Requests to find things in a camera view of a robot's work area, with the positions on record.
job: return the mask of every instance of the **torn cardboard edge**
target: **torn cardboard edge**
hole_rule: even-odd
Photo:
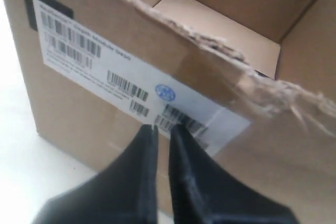
[[[225,44],[224,38],[195,32],[188,26],[164,17],[160,12],[141,0],[122,1],[147,15],[153,21],[172,29],[200,50],[218,56],[229,64],[233,70],[232,73],[218,69],[223,76],[223,80],[257,114],[272,116],[282,111],[291,111],[303,127],[306,124],[305,121],[310,121],[325,134],[336,137],[336,132],[332,132],[331,129],[328,129],[316,119],[322,112],[323,116],[336,121],[336,104],[325,98],[323,94],[313,94],[290,82],[261,77],[246,62],[242,53]]]

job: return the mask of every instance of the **white label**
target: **white label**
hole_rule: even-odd
[[[215,155],[250,125],[43,2],[34,9],[45,65],[166,137],[184,123]]]

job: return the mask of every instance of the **blue circular logo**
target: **blue circular logo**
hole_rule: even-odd
[[[175,100],[176,94],[174,90],[172,90],[167,85],[159,84],[155,87],[155,91],[162,100],[169,102]]]

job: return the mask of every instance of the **white floor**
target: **white floor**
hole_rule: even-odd
[[[0,223],[29,224],[50,197],[95,172],[41,139],[0,0]],[[159,223],[173,223],[159,214]]]

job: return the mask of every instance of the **cardboard box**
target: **cardboard box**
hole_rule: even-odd
[[[182,115],[242,182],[302,223],[333,223],[336,105],[273,78],[277,70],[336,99],[334,1],[145,1],[154,8],[141,0],[5,0],[38,133],[101,170],[142,123],[169,129],[167,117]],[[244,15],[224,16],[232,10]],[[169,135],[161,132],[157,193],[171,214]]]

